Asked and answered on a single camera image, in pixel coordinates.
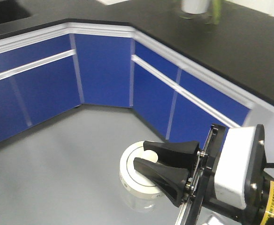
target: screw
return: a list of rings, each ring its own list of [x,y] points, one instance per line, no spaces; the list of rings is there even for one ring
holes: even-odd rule
[[[257,190],[257,184],[256,183],[251,184],[251,188],[256,191]]]
[[[262,146],[264,146],[264,140],[260,140],[259,144],[262,145]]]
[[[204,153],[203,151],[198,151],[198,152],[197,152],[197,155],[198,155],[200,158],[203,158],[203,157],[207,156],[208,154],[207,154],[207,153]]]

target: white tape roll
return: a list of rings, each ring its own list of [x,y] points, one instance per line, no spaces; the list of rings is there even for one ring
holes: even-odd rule
[[[163,192],[153,182],[134,169],[136,157],[155,163],[158,161],[156,152],[144,151],[143,141],[129,146],[120,159],[119,176],[124,187],[134,196],[142,199],[156,199],[163,196]]]

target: cabinet door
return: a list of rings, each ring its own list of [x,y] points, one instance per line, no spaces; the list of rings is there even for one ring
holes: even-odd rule
[[[219,120],[178,94],[169,140],[171,142],[199,141],[202,148],[212,123],[223,125]]]
[[[76,35],[85,103],[129,107],[131,38]]]
[[[70,50],[69,35],[0,53],[0,72]]]
[[[32,124],[80,104],[72,57],[15,75]]]
[[[163,137],[167,133],[173,96],[172,88],[135,64],[133,109]]]
[[[0,81],[0,141],[27,128],[24,115],[8,79]]]
[[[180,85],[240,126],[250,110],[185,71],[182,72]]]

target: white cabinet trim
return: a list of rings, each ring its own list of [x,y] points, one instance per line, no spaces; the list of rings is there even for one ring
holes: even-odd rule
[[[19,73],[22,73],[24,71],[27,71],[27,70],[30,70],[30,69],[33,69],[33,68],[36,68],[36,67],[40,67],[42,65],[45,65],[45,64],[48,64],[48,63],[51,63],[51,62],[55,62],[57,60],[64,59],[66,57],[74,55],[75,53],[76,53],[75,50],[68,50],[66,52],[62,52],[62,53],[59,53],[59,54],[56,54],[56,55],[53,55],[53,56],[50,56],[50,57],[35,61],[35,62],[25,64],[25,65],[20,66],[20,67],[16,67],[14,69],[7,70],[5,72],[0,73],[0,80],[11,77],[15,74],[19,74]]]

